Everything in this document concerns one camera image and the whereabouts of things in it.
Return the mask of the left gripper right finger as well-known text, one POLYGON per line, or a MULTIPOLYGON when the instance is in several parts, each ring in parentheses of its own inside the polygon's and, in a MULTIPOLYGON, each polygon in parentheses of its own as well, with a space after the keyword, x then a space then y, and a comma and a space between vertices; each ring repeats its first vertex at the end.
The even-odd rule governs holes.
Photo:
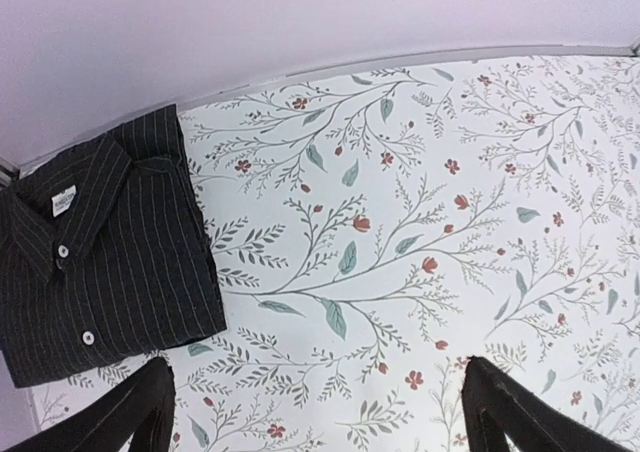
POLYGON ((472 452, 618 451, 620 445, 559 413, 488 359, 470 356, 461 391, 472 452))

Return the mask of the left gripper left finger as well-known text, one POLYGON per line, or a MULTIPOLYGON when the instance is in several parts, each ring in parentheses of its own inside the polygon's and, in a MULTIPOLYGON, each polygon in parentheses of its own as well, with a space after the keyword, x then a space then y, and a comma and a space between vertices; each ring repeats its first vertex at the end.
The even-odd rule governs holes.
POLYGON ((65 451, 167 451, 174 412, 173 369, 156 357, 63 423, 65 451))

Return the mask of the black pinstriped shirt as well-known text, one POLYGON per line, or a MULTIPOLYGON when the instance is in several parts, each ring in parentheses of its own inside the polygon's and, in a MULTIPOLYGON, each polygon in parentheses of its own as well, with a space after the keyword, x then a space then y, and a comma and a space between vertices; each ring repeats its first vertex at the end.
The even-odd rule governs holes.
POLYGON ((169 105, 1 193, 1 352, 18 388, 180 347, 227 323, 169 105))

